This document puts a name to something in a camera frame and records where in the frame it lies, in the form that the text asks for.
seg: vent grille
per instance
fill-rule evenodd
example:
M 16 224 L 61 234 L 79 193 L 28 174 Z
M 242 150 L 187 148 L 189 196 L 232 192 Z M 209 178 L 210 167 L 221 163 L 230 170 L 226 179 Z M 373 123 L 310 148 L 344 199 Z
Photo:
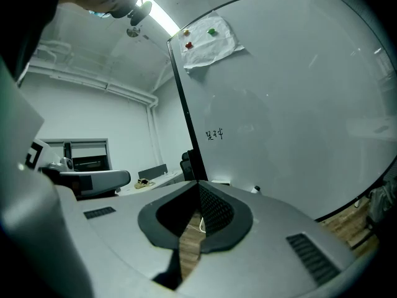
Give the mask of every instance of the vent grille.
M 234 211 L 230 204 L 201 185 L 200 207 L 207 237 L 222 230 L 233 220 Z
M 339 270 L 305 235 L 296 234 L 287 237 L 287 241 L 299 256 L 305 268 L 311 274 L 317 285 L 325 284 L 339 274 Z
M 110 213 L 113 213 L 113 212 L 116 212 L 116 210 L 113 207 L 109 206 L 109 207 L 104 207 L 102 209 L 97 209 L 97 210 L 84 212 L 84 215 L 89 220 L 89 219 L 93 219 L 94 217 L 107 215 L 107 214 L 110 214 Z

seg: ceiling mount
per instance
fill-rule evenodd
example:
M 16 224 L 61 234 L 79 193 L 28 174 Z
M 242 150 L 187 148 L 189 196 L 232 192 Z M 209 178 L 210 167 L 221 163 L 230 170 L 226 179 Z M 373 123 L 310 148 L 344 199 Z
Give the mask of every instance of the ceiling mount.
M 130 24 L 132 27 L 136 27 L 145 17 L 147 17 L 151 11 L 152 3 L 146 1 L 140 7 L 134 8 L 127 17 L 131 19 Z
M 141 33 L 141 29 L 138 27 L 132 27 L 127 29 L 127 35 L 129 37 L 137 37 Z

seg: window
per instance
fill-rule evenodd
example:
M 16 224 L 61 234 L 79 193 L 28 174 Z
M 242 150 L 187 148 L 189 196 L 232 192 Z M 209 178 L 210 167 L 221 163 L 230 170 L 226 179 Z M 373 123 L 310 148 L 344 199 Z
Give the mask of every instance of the window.
M 106 140 L 43 140 L 60 157 L 71 158 L 75 171 L 110 170 Z

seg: whiteboard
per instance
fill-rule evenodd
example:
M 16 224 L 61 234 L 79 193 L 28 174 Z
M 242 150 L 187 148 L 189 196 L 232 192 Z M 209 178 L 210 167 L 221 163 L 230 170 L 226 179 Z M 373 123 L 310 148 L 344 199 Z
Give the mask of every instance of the whiteboard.
M 208 180 L 258 185 L 313 219 L 369 188 L 397 154 L 397 89 L 365 22 L 341 0 L 216 11 L 245 50 L 187 74 L 169 42 Z

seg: wooden floor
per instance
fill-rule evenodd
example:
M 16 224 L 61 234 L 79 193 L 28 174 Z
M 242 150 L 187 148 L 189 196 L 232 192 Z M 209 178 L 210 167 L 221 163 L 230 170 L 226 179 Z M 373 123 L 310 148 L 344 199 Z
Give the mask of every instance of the wooden floor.
M 358 208 L 352 205 L 319 224 L 347 243 L 348 246 L 353 246 L 369 232 L 365 226 L 368 206 L 369 200 L 363 197 L 362 203 Z M 205 234 L 200 232 L 199 225 L 200 214 L 196 212 L 179 240 L 179 257 L 183 279 L 191 273 L 200 259 L 200 242 L 205 238 Z M 361 256 L 375 249 L 378 244 L 378 238 L 372 236 L 356 248 L 354 253 L 357 257 Z
M 179 239 L 182 279 L 191 273 L 200 258 L 200 242 L 205 238 L 205 233 L 199 229 L 200 221 L 200 214 L 196 212 Z

